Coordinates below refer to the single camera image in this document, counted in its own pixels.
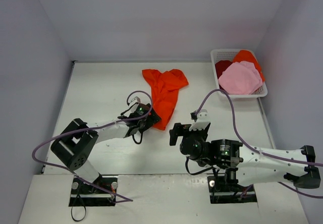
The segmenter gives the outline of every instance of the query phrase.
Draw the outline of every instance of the white basket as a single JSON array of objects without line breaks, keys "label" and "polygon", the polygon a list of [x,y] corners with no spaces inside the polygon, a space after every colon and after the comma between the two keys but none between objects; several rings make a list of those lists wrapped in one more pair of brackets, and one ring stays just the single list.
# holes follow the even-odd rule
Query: white basket
[{"label": "white basket", "polygon": [[[211,51],[211,59],[212,59],[212,67],[214,72],[214,78],[216,80],[216,87],[217,89],[220,89],[217,71],[216,71],[216,63],[221,60],[230,60],[232,61],[234,57],[238,54],[238,52],[242,49],[214,49]],[[266,83],[264,82],[261,87],[259,87],[253,94],[230,94],[231,98],[258,98],[258,97],[264,97],[268,93]]]}]

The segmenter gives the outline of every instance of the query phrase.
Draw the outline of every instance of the laundry basket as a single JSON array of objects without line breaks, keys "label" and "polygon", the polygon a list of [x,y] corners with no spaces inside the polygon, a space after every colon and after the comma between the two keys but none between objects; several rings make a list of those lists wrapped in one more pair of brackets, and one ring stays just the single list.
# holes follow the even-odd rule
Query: laundry basket
[{"label": "laundry basket", "polygon": [[[212,59],[212,67],[214,72],[214,78],[216,80],[216,88],[220,89],[217,71],[216,71],[216,63],[221,60],[230,60],[232,61],[234,57],[238,54],[240,50],[245,49],[214,49],[211,51],[211,59]],[[253,94],[230,94],[231,98],[258,98],[264,97],[268,93],[266,83],[264,82],[262,86],[260,86]],[[220,96],[226,97],[223,93],[219,93]]]}]

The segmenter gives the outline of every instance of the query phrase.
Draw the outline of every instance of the dark red cloth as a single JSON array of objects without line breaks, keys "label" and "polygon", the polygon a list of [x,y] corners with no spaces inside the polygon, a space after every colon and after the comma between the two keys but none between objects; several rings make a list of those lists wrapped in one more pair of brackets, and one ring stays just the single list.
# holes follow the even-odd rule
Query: dark red cloth
[{"label": "dark red cloth", "polygon": [[231,62],[230,60],[221,60],[216,63],[216,72],[217,72],[218,79],[232,63],[233,62]]}]

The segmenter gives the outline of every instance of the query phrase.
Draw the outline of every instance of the pink cloth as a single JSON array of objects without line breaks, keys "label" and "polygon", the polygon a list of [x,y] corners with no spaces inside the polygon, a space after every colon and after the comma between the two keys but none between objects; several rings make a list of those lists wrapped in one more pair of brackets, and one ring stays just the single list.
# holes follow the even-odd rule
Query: pink cloth
[{"label": "pink cloth", "polygon": [[231,64],[219,77],[219,84],[229,94],[252,94],[262,85],[253,63],[241,61]]}]

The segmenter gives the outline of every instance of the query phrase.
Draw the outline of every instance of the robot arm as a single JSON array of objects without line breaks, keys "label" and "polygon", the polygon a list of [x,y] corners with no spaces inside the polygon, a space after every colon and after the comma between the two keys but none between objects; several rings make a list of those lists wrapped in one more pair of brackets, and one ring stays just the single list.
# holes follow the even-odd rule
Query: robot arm
[{"label": "robot arm", "polygon": [[[150,109],[150,104],[140,103],[140,99],[135,97],[129,104],[129,108],[121,113],[118,119],[131,119],[143,116]],[[100,173],[92,166],[88,157],[95,144],[114,138],[126,138],[143,132],[160,121],[160,117],[152,109],[150,114],[136,121],[125,121],[115,123],[109,127],[102,128],[98,131],[88,130],[85,132],[73,134],[56,140],[50,147],[52,152],[63,162],[63,164],[72,172],[91,182],[98,183],[101,179]],[[81,119],[74,119],[65,128],[62,133],[71,132],[78,129],[103,126],[105,123],[86,123]]]},{"label": "robot arm", "polygon": [[180,151],[201,167],[215,166],[225,170],[227,184],[247,186],[266,182],[292,182],[295,187],[313,189],[320,185],[318,168],[305,164],[286,162],[263,156],[266,152],[275,156],[315,162],[312,146],[285,151],[253,146],[256,153],[241,142],[233,140],[215,140],[206,142],[210,120],[206,110],[196,116],[191,113],[193,124],[175,123],[170,130],[170,145],[176,145],[177,138],[183,136]]}]

